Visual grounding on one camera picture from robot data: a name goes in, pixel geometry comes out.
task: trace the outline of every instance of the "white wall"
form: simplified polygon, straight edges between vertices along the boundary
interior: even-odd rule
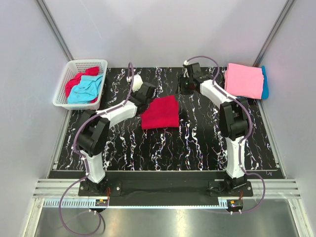
[[[65,111],[52,97],[64,54],[33,0],[0,3],[0,232],[17,237]]]
[[[296,1],[273,41],[266,66],[270,97],[264,108],[286,174],[295,178],[316,234],[316,1]]]
[[[72,55],[110,67],[252,65],[286,0],[45,0]]]

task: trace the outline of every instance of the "white plastic basket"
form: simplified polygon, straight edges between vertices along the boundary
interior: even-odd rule
[[[103,74],[100,92],[96,102],[91,104],[67,104],[65,86],[72,78],[78,73],[84,73],[88,68],[100,68],[99,74]],[[97,110],[100,107],[103,85],[105,81],[105,74],[107,71],[108,62],[102,59],[86,59],[86,60],[73,60],[66,64],[64,72],[60,78],[60,82],[54,96],[53,104],[55,106],[64,107],[67,110]]]

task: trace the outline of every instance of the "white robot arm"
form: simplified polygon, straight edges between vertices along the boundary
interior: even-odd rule
[[[220,108],[221,104],[223,104],[224,102],[228,102],[228,103],[232,102],[231,99],[227,98],[227,96],[224,96],[222,93],[220,93],[218,91],[219,89],[227,93],[216,82],[215,84],[213,84],[213,81],[210,79],[200,84],[201,94],[206,96],[208,99],[210,99],[218,108]],[[241,144],[239,144],[242,138],[244,138],[244,136],[238,137],[235,140],[232,140],[230,137],[225,137],[226,143],[227,143],[227,160],[228,160],[226,172],[231,178],[240,178],[244,176],[244,172],[242,171],[239,165],[239,155],[238,155],[238,149],[240,145],[242,146],[241,150],[244,151],[245,140],[243,140]],[[244,156],[244,152],[242,152],[241,153],[242,167],[244,167],[244,160],[245,160],[245,156]]]
[[[99,117],[89,122],[78,136],[77,144],[86,165],[88,180],[94,189],[98,190],[98,184],[106,181],[102,164],[102,151],[107,142],[108,131],[119,122],[143,113],[152,102],[156,94],[156,87],[145,82],[140,76],[134,77],[133,93],[128,101],[101,111],[86,110],[81,116],[79,127],[96,114]]]
[[[243,109],[234,101],[238,100],[247,106],[245,98],[236,98],[222,89],[209,76],[202,73],[199,63],[183,65],[186,72],[179,76],[178,90],[181,94],[192,94],[195,91],[209,98],[220,111],[219,127],[227,142],[228,164],[225,179],[225,189],[232,190],[247,183],[244,169],[243,139],[248,132],[248,118]]]

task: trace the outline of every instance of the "towel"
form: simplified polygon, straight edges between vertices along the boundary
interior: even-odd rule
[[[87,104],[98,97],[103,74],[97,76],[81,76],[81,81],[75,85],[69,96],[68,104]]]
[[[77,75],[75,75],[75,77],[71,80],[69,80],[69,82],[67,82],[66,86],[65,86],[65,92],[66,92],[66,97],[68,98],[68,96],[70,95],[70,92],[72,90],[72,88],[75,85],[78,85],[81,81],[81,76],[83,75],[87,75],[87,76],[97,76],[99,74],[99,67],[93,67],[93,68],[88,68],[85,70],[84,73],[78,73]],[[94,100],[90,101],[90,103],[94,103],[97,101],[98,98],[95,98]]]
[[[269,97],[269,88],[268,88],[268,78],[267,78],[265,66],[262,66],[261,69],[262,69],[263,77],[265,78],[263,81],[263,91],[262,91],[262,95],[261,95],[261,99],[264,100],[264,99],[267,99]]]
[[[179,103],[174,95],[156,98],[141,118],[142,129],[179,127]]]
[[[229,63],[225,74],[225,90],[234,96],[261,99],[264,85],[261,68]]]

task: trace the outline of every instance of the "folded red towel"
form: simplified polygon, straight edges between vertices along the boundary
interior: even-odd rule
[[[69,80],[69,82],[67,82],[66,86],[65,86],[65,92],[66,92],[66,97],[68,98],[71,89],[75,86],[78,85],[81,81],[81,76],[82,75],[86,75],[86,76],[97,76],[99,74],[99,67],[93,67],[93,68],[88,68],[87,70],[85,70],[84,73],[78,73],[77,75],[75,75],[74,78],[72,78],[71,80]],[[95,98],[94,100],[90,101],[90,103],[94,103],[98,100],[98,97]]]
[[[156,98],[141,118],[142,129],[179,127],[179,103],[174,95]]]

